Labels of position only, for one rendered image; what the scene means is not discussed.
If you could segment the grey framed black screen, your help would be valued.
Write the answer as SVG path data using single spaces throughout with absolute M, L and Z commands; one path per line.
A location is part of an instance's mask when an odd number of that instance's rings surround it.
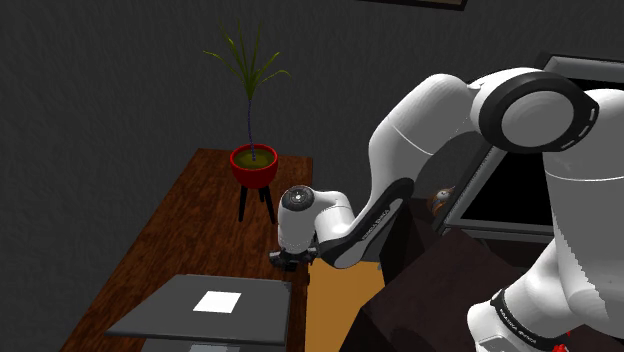
M 579 81 L 584 89 L 624 88 L 624 59 L 542 51 L 535 66 Z M 553 238 L 546 174 L 539 154 L 509 154 L 478 137 L 480 148 L 432 228 L 477 239 L 547 244 Z

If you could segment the dark framed wall picture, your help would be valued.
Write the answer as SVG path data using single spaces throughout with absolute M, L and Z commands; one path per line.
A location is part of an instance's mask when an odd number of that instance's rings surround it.
M 464 11 L 469 0 L 356 0 L 367 3 L 403 6 L 410 8 L 431 8 L 449 11 Z

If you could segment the dark robot stand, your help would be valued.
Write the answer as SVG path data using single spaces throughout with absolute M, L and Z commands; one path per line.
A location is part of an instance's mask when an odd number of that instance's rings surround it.
M 624 352 L 624 323 L 590 328 L 566 305 L 572 287 L 544 245 L 486 240 L 461 230 L 431 237 L 414 261 L 363 305 L 339 352 L 476 352 L 508 337 L 529 352 Z

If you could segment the plant in red pot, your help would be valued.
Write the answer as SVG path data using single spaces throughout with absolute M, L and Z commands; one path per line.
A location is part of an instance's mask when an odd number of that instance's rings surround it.
M 234 149 L 229 156 L 232 174 L 240 185 L 237 219 L 239 222 L 244 220 L 248 191 L 255 189 L 259 193 L 260 201 L 267 207 L 270 222 L 275 224 L 276 215 L 270 193 L 270 184 L 277 174 L 279 156 L 274 148 L 254 140 L 251 124 L 252 105 L 256 90 L 263 83 L 279 74 L 285 74 L 289 79 L 292 78 L 292 75 L 285 69 L 278 69 L 271 74 L 267 73 L 275 59 L 281 54 L 280 51 L 272 54 L 264 64 L 257 65 L 261 28 L 262 23 L 259 23 L 251 58 L 248 58 L 247 55 L 240 21 L 237 21 L 237 41 L 229 35 L 222 22 L 218 23 L 219 34 L 234 59 L 233 64 L 230 64 L 222 55 L 217 53 L 208 50 L 204 50 L 203 53 L 218 59 L 235 75 L 243 86 L 244 96 L 247 100 L 246 131 L 248 143 Z

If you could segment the grey laptop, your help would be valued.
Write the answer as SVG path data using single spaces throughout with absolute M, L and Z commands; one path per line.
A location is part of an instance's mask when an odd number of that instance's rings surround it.
M 287 352 L 292 285 L 178 274 L 107 329 L 140 352 Z

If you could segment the brown wooden table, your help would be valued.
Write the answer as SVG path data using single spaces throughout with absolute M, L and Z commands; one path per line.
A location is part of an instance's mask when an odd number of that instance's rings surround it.
M 105 332 L 176 274 L 291 282 L 286 351 L 305 352 L 308 269 L 269 263 L 277 227 L 255 195 L 241 211 L 239 194 L 229 152 L 198 149 L 60 352 L 140 352 L 143 340 Z

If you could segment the orange and blue figure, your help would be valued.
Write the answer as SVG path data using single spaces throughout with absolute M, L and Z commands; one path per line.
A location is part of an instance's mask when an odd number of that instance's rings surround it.
M 453 193 L 454 187 L 444 188 L 428 199 L 427 207 L 433 216 L 436 216 L 440 212 L 441 208 L 447 203 Z

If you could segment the dark cabinet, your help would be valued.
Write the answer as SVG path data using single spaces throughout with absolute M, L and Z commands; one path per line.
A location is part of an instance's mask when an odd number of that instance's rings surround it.
M 439 239 L 434 220 L 429 200 L 411 198 L 401 206 L 379 255 L 386 285 Z

